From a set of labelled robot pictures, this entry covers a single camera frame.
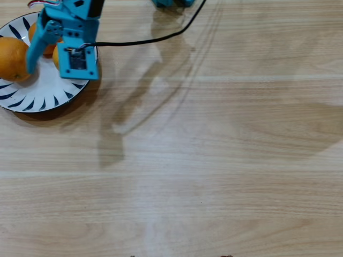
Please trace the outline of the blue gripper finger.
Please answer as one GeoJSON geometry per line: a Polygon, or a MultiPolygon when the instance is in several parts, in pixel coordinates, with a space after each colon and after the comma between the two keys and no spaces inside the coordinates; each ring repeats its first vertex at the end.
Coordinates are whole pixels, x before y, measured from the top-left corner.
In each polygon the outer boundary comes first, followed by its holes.
{"type": "Polygon", "coordinates": [[[52,55],[57,44],[63,41],[63,25],[60,20],[38,20],[34,28],[35,31],[29,31],[32,38],[26,53],[26,69],[30,74],[35,71],[39,58],[42,55],[52,55]]]}

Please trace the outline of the blue gripper body black servo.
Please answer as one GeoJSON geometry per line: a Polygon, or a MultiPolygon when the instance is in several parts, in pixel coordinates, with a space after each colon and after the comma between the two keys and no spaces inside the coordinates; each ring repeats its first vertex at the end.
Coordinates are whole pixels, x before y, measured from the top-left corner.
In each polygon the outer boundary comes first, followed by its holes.
{"type": "Polygon", "coordinates": [[[39,41],[55,44],[63,39],[70,46],[94,43],[99,18],[79,8],[45,7],[39,14],[39,41]]]}

